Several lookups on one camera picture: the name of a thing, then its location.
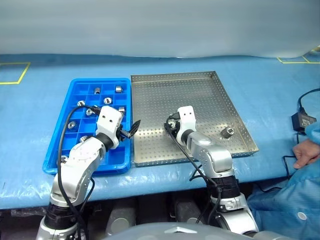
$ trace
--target power adapter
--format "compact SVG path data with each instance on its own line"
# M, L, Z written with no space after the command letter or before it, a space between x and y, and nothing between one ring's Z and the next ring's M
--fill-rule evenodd
M297 112L291 116L293 130L304 132L305 128L317 121L315 117L309 116L306 113Z

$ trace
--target person's hand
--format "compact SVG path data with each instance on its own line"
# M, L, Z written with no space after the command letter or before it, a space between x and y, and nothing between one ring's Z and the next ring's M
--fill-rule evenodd
M297 161L293 165L295 169L300 169L306 164L312 164L320 158L320 145L309 139L293 147Z

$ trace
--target metal cylinder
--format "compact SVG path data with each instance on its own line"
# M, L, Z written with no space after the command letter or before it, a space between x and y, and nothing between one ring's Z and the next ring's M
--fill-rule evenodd
M121 94L122 91L123 91L123 89L122 89L121 86L115 86L115 92L116 92L117 94Z
M61 156L61 163L62 163L62 164L65 164L67 161L68 161L68 157L65 156L65 155L62 155L62 156Z
M125 115L125 112L126 112L126 109L125 109L124 106L121 106L121 107L119 107L118 111L119 111L120 113L122 113L122 115L124 116L124 115Z
M91 116L92 114L94 114L94 111L92 111L90 108L88 108L88 109L85 111L85 115L87 115L87 116Z
M100 94L100 92L101 92L100 87L96 87L93 91L93 94Z
M71 132L78 131L79 125L76 121L70 121L67 126L68 130Z
M221 135L222 137L224 137L225 139L230 138L231 136L233 136L235 134L235 131L233 128L227 126L225 129L223 129L221 131Z
M76 105L77 106L84 106L84 105L86 105L86 102L85 101L83 101L83 100L81 100L81 101L78 101L77 103L76 103Z
M111 104L112 103L112 98L111 97L106 97L105 99L103 99L103 103L107 104L107 105Z
M82 137L80 137L80 139L79 139L79 142L80 143L83 143L85 140L87 140L88 139L88 136L87 135L84 135L84 136L82 136Z

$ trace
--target white backdrop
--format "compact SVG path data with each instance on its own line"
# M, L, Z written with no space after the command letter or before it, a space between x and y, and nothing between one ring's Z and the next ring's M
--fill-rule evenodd
M1 0L0 54L301 56L320 0Z

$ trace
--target blue table surface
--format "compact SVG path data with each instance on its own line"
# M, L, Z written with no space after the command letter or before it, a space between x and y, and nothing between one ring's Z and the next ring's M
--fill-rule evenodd
M320 86L320 64L283 64L277 59L248 56L0 55L0 63L8 62L31 64L20 84L0 85L0 209L49 203L53 176L42 171L42 164L73 79L216 71L260 149L233 160L240 182L286 175L282 156L292 155L296 144L291 115L297 112L298 97ZM0 82L17 81L21 71L0 65ZM308 114L320 119L319 93L302 102ZM288 159L290 172L294 171L293 162ZM133 165L125 174L95 177L91 200L204 187L202 179L189 182L193 171L190 163Z

